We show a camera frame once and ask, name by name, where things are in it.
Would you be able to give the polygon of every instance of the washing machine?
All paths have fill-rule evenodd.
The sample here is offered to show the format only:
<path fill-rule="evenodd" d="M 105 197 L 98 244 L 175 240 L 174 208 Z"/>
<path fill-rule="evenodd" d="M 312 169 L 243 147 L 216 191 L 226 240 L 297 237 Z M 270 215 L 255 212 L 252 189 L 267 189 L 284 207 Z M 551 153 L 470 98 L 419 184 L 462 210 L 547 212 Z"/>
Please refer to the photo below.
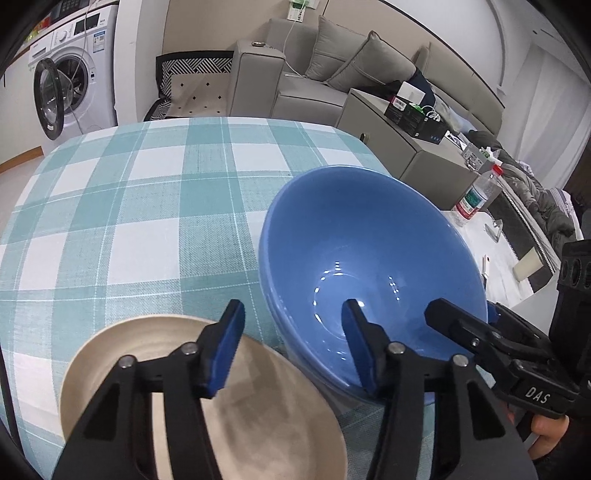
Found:
<path fill-rule="evenodd" d="M 66 140 L 117 125 L 113 44 L 117 5 L 84 12 L 30 48 L 33 95 L 47 154 Z"/>

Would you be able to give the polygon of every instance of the teal and white tablecloth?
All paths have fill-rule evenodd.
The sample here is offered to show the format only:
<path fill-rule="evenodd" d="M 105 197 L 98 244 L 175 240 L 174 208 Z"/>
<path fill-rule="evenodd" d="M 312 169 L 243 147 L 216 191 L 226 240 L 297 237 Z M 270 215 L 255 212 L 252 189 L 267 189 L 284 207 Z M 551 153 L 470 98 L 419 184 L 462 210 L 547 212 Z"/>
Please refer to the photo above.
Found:
<path fill-rule="evenodd" d="M 64 444 L 66 368 L 105 326 L 149 313 L 217 319 L 237 298 L 245 333 L 281 343 L 258 281 L 265 212 L 292 177 L 330 164 L 386 173 L 332 127 L 248 118 L 126 125 L 43 160 L 0 240 L 0 343 L 25 454 L 43 477 Z M 381 412 L 339 419 L 351 479 L 365 478 Z"/>

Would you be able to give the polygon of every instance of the sofa armrest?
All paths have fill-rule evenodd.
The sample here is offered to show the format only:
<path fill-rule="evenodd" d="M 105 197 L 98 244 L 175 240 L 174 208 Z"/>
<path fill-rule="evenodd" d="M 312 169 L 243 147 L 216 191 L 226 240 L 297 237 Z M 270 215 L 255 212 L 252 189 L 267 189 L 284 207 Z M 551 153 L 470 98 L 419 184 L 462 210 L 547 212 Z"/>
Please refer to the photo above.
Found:
<path fill-rule="evenodd" d="M 279 50 L 239 40 L 228 87 L 228 116 L 270 118 L 284 64 Z"/>

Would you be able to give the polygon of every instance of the beige plate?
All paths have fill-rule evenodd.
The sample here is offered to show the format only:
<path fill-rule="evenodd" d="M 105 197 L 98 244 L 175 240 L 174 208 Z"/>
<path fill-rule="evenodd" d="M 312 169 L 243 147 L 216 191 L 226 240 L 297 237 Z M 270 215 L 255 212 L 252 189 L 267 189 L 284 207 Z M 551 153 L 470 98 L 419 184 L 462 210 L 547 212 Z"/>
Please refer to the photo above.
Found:
<path fill-rule="evenodd" d="M 130 353 L 139 361 L 166 356 L 195 340 L 208 323 L 151 315 L 97 333 L 80 348 L 61 387 L 64 438 L 122 355 Z M 224 480 L 347 477 L 345 441 L 328 404 L 296 367 L 261 343 L 242 337 L 226 387 L 202 404 Z M 171 480 L 161 394 L 154 394 L 153 412 L 158 477 Z"/>

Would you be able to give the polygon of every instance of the gray blanket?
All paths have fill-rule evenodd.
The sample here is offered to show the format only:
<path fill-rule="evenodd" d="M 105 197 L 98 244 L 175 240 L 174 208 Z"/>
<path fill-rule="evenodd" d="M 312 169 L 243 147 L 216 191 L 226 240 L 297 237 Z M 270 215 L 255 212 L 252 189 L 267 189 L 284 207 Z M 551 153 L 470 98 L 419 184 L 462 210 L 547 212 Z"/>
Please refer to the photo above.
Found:
<path fill-rule="evenodd" d="M 523 202 L 561 258 L 563 245 L 576 240 L 573 221 L 556 205 L 550 192 L 546 191 L 535 177 L 525 172 L 490 133 L 471 131 L 467 137 L 477 147 L 490 147 L 493 151 L 501 149 L 499 160 L 503 162 L 503 178 Z"/>

